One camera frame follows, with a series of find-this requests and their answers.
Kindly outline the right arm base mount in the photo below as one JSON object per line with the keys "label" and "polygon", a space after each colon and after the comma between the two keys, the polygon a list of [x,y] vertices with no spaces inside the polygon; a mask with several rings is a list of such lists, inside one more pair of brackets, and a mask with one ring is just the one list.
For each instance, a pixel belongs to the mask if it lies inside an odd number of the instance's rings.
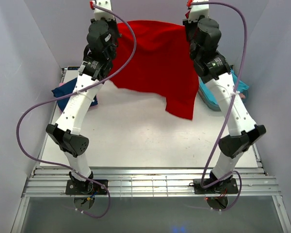
{"label": "right arm base mount", "polygon": [[194,179],[189,183],[190,187],[194,188],[195,194],[238,194],[239,189],[236,180],[232,178],[229,181],[220,181],[208,188],[201,187],[201,179]]}

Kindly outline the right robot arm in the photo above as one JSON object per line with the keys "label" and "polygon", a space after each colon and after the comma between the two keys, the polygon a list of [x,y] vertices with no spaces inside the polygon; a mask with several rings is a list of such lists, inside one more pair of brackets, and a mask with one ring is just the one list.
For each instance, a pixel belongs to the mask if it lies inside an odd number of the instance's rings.
{"label": "right robot arm", "polygon": [[215,97],[225,116],[223,128],[228,129],[228,135],[219,135],[215,142],[214,147],[220,149],[215,167],[198,187],[222,190],[231,181],[241,156],[266,133],[266,128],[250,116],[233,81],[230,65],[217,50],[221,38],[219,24],[201,16],[196,22],[185,19],[183,25],[195,72]]}

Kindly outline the red t shirt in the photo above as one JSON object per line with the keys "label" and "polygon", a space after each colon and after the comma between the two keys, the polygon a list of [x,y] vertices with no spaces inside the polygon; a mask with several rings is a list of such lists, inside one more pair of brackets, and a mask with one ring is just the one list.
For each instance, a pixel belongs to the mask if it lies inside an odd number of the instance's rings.
{"label": "red t shirt", "polygon": [[128,24],[135,33],[136,51],[111,81],[118,88],[161,95],[166,99],[167,112],[193,119],[199,80],[184,26],[151,20]]}

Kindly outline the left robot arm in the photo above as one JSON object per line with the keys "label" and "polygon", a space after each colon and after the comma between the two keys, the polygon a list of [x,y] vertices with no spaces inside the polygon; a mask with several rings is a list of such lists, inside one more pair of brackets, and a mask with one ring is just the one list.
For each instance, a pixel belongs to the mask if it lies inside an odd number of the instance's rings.
{"label": "left robot arm", "polygon": [[73,89],[76,95],[69,98],[55,124],[49,124],[46,128],[46,132],[65,154],[73,169],[69,173],[73,185],[83,193],[92,189],[89,179],[93,178],[93,173],[85,156],[89,139],[80,134],[81,126],[92,101],[102,87],[99,82],[111,72],[119,36],[116,20],[93,20]]}

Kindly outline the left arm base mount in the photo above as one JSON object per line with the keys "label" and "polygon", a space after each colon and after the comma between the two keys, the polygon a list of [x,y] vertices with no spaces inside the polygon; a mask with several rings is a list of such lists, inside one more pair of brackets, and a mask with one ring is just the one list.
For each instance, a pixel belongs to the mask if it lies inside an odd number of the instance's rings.
{"label": "left arm base mount", "polygon": [[78,180],[68,180],[66,184],[65,194],[66,195],[106,195],[106,189],[97,183],[90,183],[88,181],[80,182]]}

